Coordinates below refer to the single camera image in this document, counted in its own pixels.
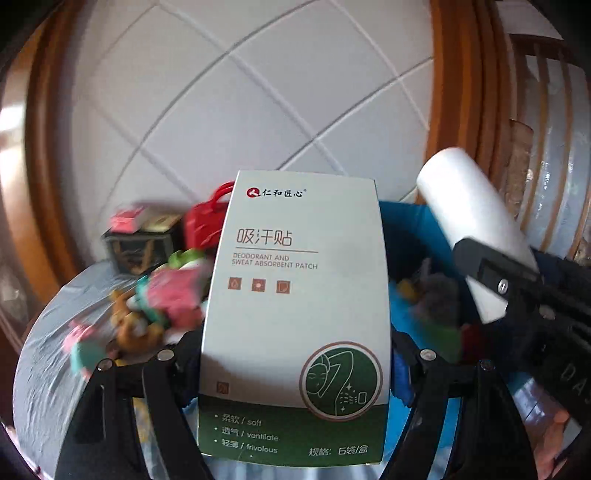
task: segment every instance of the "brown plush toy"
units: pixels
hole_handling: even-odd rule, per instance
[[[146,319],[127,308],[125,302],[133,295],[133,290],[126,293],[114,290],[111,293],[111,323],[117,327],[117,344],[121,350],[134,354],[147,353],[160,345],[164,328],[158,323],[146,326]]]
[[[135,295],[135,288],[128,291],[113,290],[111,295],[111,301],[113,302],[113,308],[111,310],[111,325],[115,328],[123,322],[123,318],[127,315],[130,310],[127,308],[125,302]]]

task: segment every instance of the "deodorant patch box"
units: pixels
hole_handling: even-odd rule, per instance
[[[299,467],[380,462],[390,362],[375,182],[241,171],[204,327],[201,451]]]

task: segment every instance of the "metal screw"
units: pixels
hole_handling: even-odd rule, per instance
[[[100,362],[99,362],[99,370],[101,372],[104,372],[106,370],[108,370],[109,368],[111,368],[113,366],[113,360],[111,360],[110,358],[103,358]]]
[[[486,371],[486,372],[490,372],[491,370],[495,369],[495,364],[493,362],[491,362],[490,360],[482,360],[480,362],[480,367]]]
[[[504,295],[505,293],[507,293],[507,290],[509,290],[509,282],[506,279],[502,279],[499,284],[496,286],[496,290],[497,292],[499,292],[501,295]]]
[[[421,350],[421,358],[427,362],[433,362],[437,358],[437,354],[433,350],[426,348],[425,350]]]
[[[170,348],[166,348],[164,350],[160,350],[158,352],[157,358],[161,362],[167,362],[171,358],[174,357],[174,352]]]
[[[540,312],[541,317],[546,320],[554,320],[556,318],[556,312],[552,310],[552,307],[547,305],[540,305],[538,311]]]

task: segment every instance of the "brand logo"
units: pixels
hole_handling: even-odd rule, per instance
[[[246,196],[251,199],[258,197],[260,194],[261,194],[261,191],[256,187],[252,187],[246,191]]]
[[[325,345],[308,359],[300,374],[300,394],[317,417],[346,421],[365,413],[382,390],[382,368],[363,345]]]
[[[278,190],[278,189],[260,189],[251,187],[246,191],[246,196],[253,199],[257,197],[291,197],[291,198],[302,198],[305,194],[304,190]]]

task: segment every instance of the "plastic bag roll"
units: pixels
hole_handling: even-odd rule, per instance
[[[417,187],[452,248],[473,238],[538,271],[500,195],[464,150],[447,148],[433,155],[420,171]],[[505,316],[505,299],[472,278],[466,281],[483,323]]]

